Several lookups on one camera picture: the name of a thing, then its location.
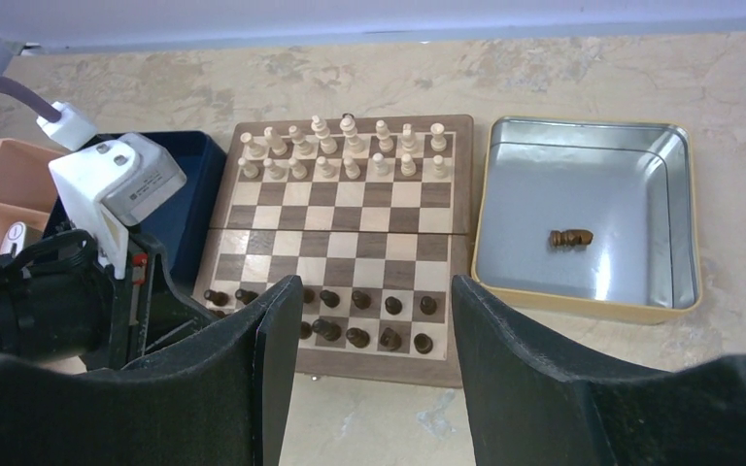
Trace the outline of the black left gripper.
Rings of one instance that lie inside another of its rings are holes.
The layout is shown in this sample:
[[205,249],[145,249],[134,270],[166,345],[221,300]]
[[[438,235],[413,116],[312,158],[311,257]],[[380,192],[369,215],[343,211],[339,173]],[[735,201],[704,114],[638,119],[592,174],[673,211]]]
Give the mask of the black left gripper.
[[154,236],[129,238],[121,279],[100,257],[82,229],[0,254],[0,465],[277,464],[301,279],[219,319],[174,284]]

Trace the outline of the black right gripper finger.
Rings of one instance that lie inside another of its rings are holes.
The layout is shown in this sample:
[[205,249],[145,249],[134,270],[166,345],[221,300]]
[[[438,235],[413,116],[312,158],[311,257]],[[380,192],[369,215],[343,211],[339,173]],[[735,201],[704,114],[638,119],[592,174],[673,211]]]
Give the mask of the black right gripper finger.
[[746,354],[680,372],[585,347],[451,283],[480,465],[746,465]]

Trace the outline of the dark pawn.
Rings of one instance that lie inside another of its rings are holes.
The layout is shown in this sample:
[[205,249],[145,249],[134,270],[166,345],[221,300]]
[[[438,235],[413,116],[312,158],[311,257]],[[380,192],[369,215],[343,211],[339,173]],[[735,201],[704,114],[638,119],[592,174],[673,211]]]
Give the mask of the dark pawn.
[[229,303],[229,295],[223,291],[207,289],[203,292],[203,297],[217,307],[224,307]]
[[385,311],[392,316],[399,315],[403,310],[402,301],[394,296],[387,297],[385,299],[384,305]]
[[351,295],[353,305],[359,310],[369,309],[372,304],[372,298],[369,293],[363,290],[354,290]]
[[238,288],[234,292],[235,300],[242,303],[245,306],[251,304],[254,301],[254,299],[257,298],[257,296],[258,296],[257,292],[251,291],[245,288]]
[[438,302],[433,296],[423,295],[419,301],[419,310],[425,316],[433,316],[438,310]]
[[321,290],[319,297],[322,303],[330,309],[337,308],[341,303],[339,294],[328,289]]

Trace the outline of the dark chess piece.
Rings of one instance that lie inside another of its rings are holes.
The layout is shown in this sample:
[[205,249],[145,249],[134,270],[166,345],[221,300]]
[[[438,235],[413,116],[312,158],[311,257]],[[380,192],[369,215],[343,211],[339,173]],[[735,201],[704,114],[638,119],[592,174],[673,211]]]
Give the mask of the dark chess piece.
[[414,349],[418,354],[429,354],[433,351],[434,342],[430,336],[425,333],[418,333],[413,339]]
[[397,351],[402,346],[401,336],[393,328],[386,327],[379,337],[379,345],[383,350],[390,352]]
[[349,344],[357,349],[367,348],[370,344],[369,333],[358,327],[350,327],[345,333],[346,340]]

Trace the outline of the dark back rank piece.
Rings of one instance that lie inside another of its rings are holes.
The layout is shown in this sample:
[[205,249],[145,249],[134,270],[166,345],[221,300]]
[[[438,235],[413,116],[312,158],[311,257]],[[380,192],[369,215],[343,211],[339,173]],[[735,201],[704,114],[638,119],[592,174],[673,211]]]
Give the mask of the dark back rank piece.
[[338,323],[321,317],[313,321],[311,328],[327,342],[338,341],[343,335],[342,327]]

